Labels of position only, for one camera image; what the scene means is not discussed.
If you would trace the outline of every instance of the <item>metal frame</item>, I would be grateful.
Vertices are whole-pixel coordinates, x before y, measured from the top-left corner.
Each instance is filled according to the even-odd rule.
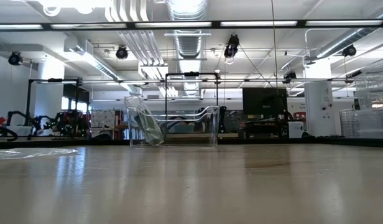
[[[331,21],[348,22],[354,21],[355,24],[340,25],[307,25],[307,22]],[[367,25],[367,21],[383,21],[383,19],[289,19],[289,20],[240,20],[240,21],[149,21],[149,22],[71,22],[71,23],[0,23],[0,26],[13,26],[14,28],[3,27],[0,32],[68,32],[68,31],[120,31],[120,30],[190,30],[193,29],[321,29],[321,28],[383,28],[383,22],[378,25]],[[176,26],[185,22],[209,22],[207,26]],[[239,25],[222,26],[222,22],[264,22],[261,25]],[[281,25],[282,22],[296,22],[295,25]],[[20,28],[21,25],[39,25],[40,28]],[[54,28],[55,26],[69,26],[69,28]]]
[[[216,79],[197,79],[198,82],[206,82],[206,83],[215,83],[217,82]],[[237,79],[221,79],[220,82],[222,83],[241,83],[241,82],[251,82],[251,83],[267,83],[267,82],[353,82],[354,78],[237,78]],[[90,81],[80,81],[81,84],[105,84],[105,83],[125,83],[132,85],[133,83],[165,83],[165,80],[90,80]],[[169,83],[182,83],[185,82],[184,80],[168,80]]]
[[[187,73],[168,73],[168,74],[165,74],[165,119],[168,119],[167,117],[167,114],[168,114],[168,96],[167,96],[167,87],[168,87],[168,77],[171,76],[171,75],[184,75],[185,77],[198,77],[200,75],[214,75],[215,76],[215,80],[216,80],[216,105],[219,106],[219,96],[218,96],[218,93],[219,93],[219,88],[218,88],[218,77],[219,77],[219,74],[218,73],[200,73],[200,72],[187,72]]]
[[[76,88],[75,88],[75,109],[77,110],[77,104],[78,104],[78,88],[81,85],[81,80],[80,79],[49,79],[49,80],[39,80],[39,79],[30,79],[29,80],[29,86],[27,89],[27,107],[25,111],[25,121],[24,121],[24,126],[29,125],[29,119],[30,119],[30,101],[31,101],[31,84],[33,82],[36,82],[38,84],[69,84],[69,83],[74,83]],[[76,134],[76,129],[73,130],[73,135],[75,136]]]

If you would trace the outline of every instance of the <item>clear plastic bin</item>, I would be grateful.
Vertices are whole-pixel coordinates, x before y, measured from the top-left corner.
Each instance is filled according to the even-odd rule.
[[[136,107],[128,107],[129,140],[131,147],[167,147],[218,145],[219,106],[206,107],[198,114],[146,114]],[[151,144],[145,138],[141,116],[151,118],[160,127],[164,141]]]
[[[339,111],[341,118],[342,135],[347,138],[359,137],[359,120],[355,109],[345,109]]]
[[[360,138],[383,139],[383,129],[359,130]]]
[[[356,111],[359,119],[360,130],[382,130],[383,129],[383,108]]]
[[[371,88],[383,88],[383,69],[367,69],[354,78],[356,90],[369,90]]]
[[[359,99],[361,110],[383,108],[383,88],[357,91],[355,96]]]

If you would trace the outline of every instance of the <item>overhead track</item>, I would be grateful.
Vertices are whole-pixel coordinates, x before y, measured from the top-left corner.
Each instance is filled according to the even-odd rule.
[[[320,29],[383,28],[383,19],[320,19],[264,21],[149,21],[82,23],[0,23],[0,32],[68,32],[121,30],[190,30],[190,29]]]
[[[291,82],[352,82],[353,78],[292,78],[288,79]],[[140,85],[141,83],[165,83],[165,80],[33,80],[39,84],[105,84],[105,83],[125,83],[130,85]],[[278,79],[278,82],[286,81],[286,79]],[[202,83],[215,83],[216,79],[196,79],[196,80],[167,80],[168,83],[186,83],[186,82],[202,82]],[[240,83],[240,82],[251,82],[251,83],[266,83],[276,82],[276,79],[221,79],[220,82],[228,83]]]

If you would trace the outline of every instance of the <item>computer monitor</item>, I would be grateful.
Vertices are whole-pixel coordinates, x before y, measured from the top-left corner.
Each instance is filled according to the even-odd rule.
[[[284,88],[243,88],[244,114],[261,114],[274,117],[287,110],[287,90]]]

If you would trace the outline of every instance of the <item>fluorescent light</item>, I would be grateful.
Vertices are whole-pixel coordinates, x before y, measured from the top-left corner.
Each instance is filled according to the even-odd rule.
[[[118,100],[115,100],[115,99],[109,100],[109,99],[107,99],[107,100],[93,100],[93,101],[95,101],[95,102],[113,102],[113,101],[124,101],[124,100],[120,100],[120,99],[118,99]]]
[[[367,21],[308,21],[306,26],[377,26],[381,25],[383,20]]]
[[[210,33],[202,33],[202,34],[172,34],[166,33],[164,34],[166,37],[211,37]]]
[[[132,82],[132,83],[127,83],[127,84],[130,84],[130,85],[145,85],[146,83],[145,82]]]
[[[139,22],[137,28],[165,28],[165,27],[211,27],[212,22]]]
[[[52,24],[52,29],[123,29],[125,24]]]
[[[227,79],[226,82],[244,82],[245,80],[237,80],[237,79]]]
[[[41,81],[39,84],[76,84],[76,81],[61,81],[61,82],[49,82],[49,81]]]
[[[0,25],[0,30],[21,30],[21,29],[29,29],[29,30],[39,30],[42,29],[40,24],[14,24],[14,25]]]
[[[111,0],[36,0],[45,7],[109,7]]]
[[[84,80],[84,81],[81,81],[83,84],[106,84],[106,83],[117,83],[115,81],[111,81],[111,80],[107,80],[107,81],[104,81],[104,80]]]
[[[221,27],[296,26],[298,21],[233,21],[221,22]]]
[[[202,82],[203,80],[167,80],[168,83],[194,83],[194,82]]]

